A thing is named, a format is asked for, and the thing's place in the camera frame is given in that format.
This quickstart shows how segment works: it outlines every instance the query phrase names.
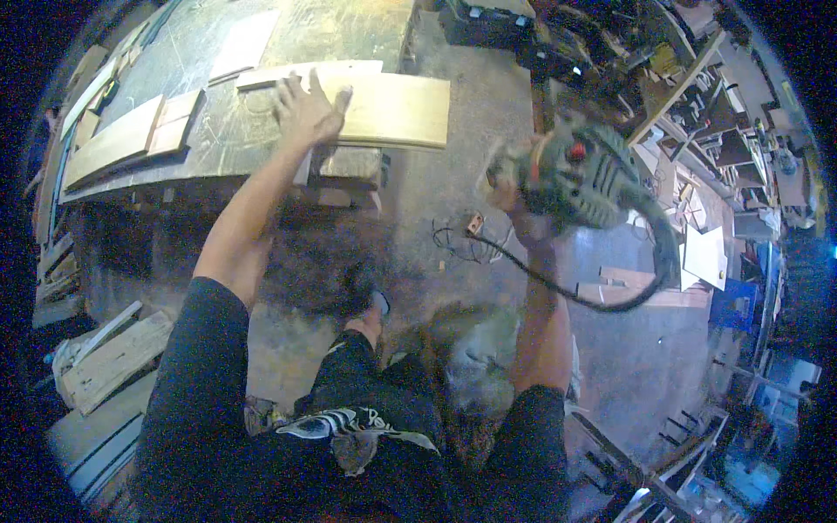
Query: dark workbench surface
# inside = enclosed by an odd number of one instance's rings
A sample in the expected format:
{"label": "dark workbench surface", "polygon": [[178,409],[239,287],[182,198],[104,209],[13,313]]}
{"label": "dark workbench surface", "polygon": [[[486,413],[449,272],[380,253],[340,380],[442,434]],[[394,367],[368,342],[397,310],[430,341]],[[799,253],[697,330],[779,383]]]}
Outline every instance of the dark workbench surface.
{"label": "dark workbench surface", "polygon": [[[116,97],[103,111],[99,130],[159,94],[173,97],[203,88],[187,152],[110,174],[94,185],[62,193],[60,201],[99,199],[152,183],[246,176],[268,160],[279,137],[270,114],[271,90],[240,95],[234,80],[207,87],[227,32],[241,18],[271,9],[282,13],[261,67],[377,59],[383,61],[383,72],[391,73],[399,70],[413,4],[413,0],[183,0],[122,79]],[[321,174],[374,184],[381,154],[377,148],[338,147]]]}

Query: forearm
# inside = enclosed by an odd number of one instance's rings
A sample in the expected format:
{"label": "forearm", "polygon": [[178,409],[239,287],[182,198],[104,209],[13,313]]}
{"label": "forearm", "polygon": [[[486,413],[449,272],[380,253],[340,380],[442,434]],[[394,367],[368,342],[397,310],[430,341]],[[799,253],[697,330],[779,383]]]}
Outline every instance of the forearm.
{"label": "forearm", "polygon": [[[529,266],[557,281],[557,257],[551,242],[529,250]],[[523,326],[511,379],[517,393],[532,385],[564,392],[573,374],[573,339],[567,301],[542,282],[530,278],[526,287]]]}
{"label": "forearm", "polygon": [[235,193],[209,231],[194,275],[218,281],[252,310],[272,244],[268,226],[310,142],[289,139]]}

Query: black sleeve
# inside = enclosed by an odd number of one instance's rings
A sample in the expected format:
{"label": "black sleeve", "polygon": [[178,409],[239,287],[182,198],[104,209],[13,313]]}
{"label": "black sleeve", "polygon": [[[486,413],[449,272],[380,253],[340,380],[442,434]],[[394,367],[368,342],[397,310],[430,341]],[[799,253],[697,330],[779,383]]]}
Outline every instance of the black sleeve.
{"label": "black sleeve", "polygon": [[203,493],[216,490],[214,465],[226,461],[220,454],[249,444],[243,411],[248,326],[247,310],[232,291],[209,278],[192,280],[137,442],[141,510],[192,511]]}
{"label": "black sleeve", "polygon": [[536,385],[512,403],[480,481],[485,519],[560,521],[567,514],[564,394]]}

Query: power tool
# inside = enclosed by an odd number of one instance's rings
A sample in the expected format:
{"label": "power tool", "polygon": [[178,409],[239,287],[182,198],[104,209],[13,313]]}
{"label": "power tool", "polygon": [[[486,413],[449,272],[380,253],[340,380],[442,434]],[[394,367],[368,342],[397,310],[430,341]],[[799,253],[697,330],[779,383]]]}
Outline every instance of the power tool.
{"label": "power tool", "polygon": [[591,122],[583,115],[559,116],[553,130],[531,145],[506,144],[490,156],[485,181],[497,188],[500,180],[518,187],[530,213],[552,217],[555,236],[571,227],[616,227],[625,222],[630,209],[644,216],[653,229],[654,280],[633,299],[614,305],[579,298],[529,270],[501,246],[466,230],[466,235],[498,249],[551,290],[592,309],[616,312],[642,305],[678,275],[674,230],[651,193],[639,184],[624,140],[612,127]]}

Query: angle grinder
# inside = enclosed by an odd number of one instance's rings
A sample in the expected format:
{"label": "angle grinder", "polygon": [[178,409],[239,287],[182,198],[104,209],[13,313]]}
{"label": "angle grinder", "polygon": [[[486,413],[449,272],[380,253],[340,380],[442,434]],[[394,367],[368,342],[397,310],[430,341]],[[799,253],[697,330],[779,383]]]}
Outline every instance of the angle grinder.
{"label": "angle grinder", "polygon": [[500,250],[530,276],[570,300],[595,310],[630,310],[677,275],[674,230],[651,193],[639,184],[624,141],[610,126],[590,122],[581,115],[563,121],[556,118],[554,129],[530,145],[497,147],[482,178],[490,186],[487,191],[497,189],[500,180],[518,187],[526,210],[552,218],[554,236],[571,227],[616,227],[625,222],[630,209],[645,217],[654,232],[655,278],[634,298],[613,305],[580,298],[534,273],[494,242],[465,232]]}

